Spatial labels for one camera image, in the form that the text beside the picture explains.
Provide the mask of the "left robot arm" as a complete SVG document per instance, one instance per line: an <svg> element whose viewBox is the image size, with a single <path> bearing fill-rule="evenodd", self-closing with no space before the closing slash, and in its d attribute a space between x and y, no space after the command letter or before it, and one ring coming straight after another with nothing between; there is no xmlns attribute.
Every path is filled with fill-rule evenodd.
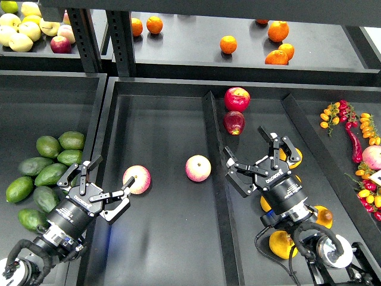
<svg viewBox="0 0 381 286"><path fill-rule="evenodd" d="M98 216L113 224L129 208L134 177L114 192L104 192L89 182L90 171L101 160L98 156L72 164L63 174L57 185L67 195L48 213L48 228L38 227L39 235L33 241L20 240L1 260L1 285L40 285L56 265L83 255L88 247L83 235Z"/></svg>

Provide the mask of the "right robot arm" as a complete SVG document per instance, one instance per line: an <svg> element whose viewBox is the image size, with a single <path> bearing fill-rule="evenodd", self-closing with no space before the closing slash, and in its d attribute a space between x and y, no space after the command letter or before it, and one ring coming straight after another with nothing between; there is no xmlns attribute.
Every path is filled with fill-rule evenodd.
<svg viewBox="0 0 381 286"><path fill-rule="evenodd" d="M284 238L288 265L282 268L296 285L300 281L292 266L294 254L304 257L313 285L337 285L330 269L346 270L348 280L344 285L380 285L362 243L349 243L318 223L321 210L307 204L301 181L290 169L301 161L291 140L262 127L258 131L268 143L268 154L254 164L239 162L229 147L223 150L227 156L226 178L235 190L243 197L259 191L270 206L260 218L264 227L254 244L258 245L269 229L274 229L274 237Z"/></svg>

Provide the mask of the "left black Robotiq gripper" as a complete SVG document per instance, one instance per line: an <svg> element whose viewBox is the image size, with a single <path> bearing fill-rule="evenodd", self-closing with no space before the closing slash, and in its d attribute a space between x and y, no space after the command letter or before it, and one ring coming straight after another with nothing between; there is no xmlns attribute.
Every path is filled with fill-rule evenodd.
<svg viewBox="0 0 381 286"><path fill-rule="evenodd" d="M92 161L73 163L58 180L57 186L69 192L68 198L63 199L48 215L51 226L59 227L72 238L78 238L86 230L91 221L99 214L109 225L112 225L130 206L130 187L135 183L131 176L121 187L121 190L104 193L94 183L89 183L89 172L102 161L97 155ZM78 185L72 186L74 178ZM104 210L105 204L119 201L112 210Z"/></svg>

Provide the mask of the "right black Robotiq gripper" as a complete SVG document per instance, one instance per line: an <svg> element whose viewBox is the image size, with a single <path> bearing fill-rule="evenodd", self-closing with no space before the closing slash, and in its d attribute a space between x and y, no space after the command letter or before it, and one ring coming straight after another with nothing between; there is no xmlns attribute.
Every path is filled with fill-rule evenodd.
<svg viewBox="0 0 381 286"><path fill-rule="evenodd" d="M300 181L289 169L301 161L301 156L286 135L268 133L262 126L258 127L258 132L268 143L268 156L257 165L247 165L238 162L231 149L225 146L226 178L242 197L251 195L258 188L275 214L280 215L307 199ZM254 183L245 183L238 174L254 177Z"/></svg>

